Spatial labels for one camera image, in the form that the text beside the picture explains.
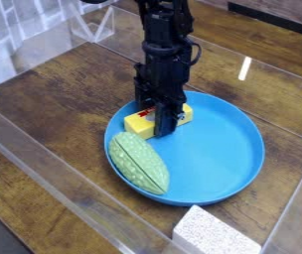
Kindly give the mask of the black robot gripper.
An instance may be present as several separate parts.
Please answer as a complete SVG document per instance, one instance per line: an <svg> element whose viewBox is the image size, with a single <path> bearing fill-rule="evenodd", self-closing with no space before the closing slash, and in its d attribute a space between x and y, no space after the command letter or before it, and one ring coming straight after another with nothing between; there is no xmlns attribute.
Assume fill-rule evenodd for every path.
<svg viewBox="0 0 302 254"><path fill-rule="evenodd" d="M144 30L144 63L135 65L135 101L139 110L155 105L156 137L171 134L184 117L183 84L189 78L193 17L187 0L135 0Z"/></svg>

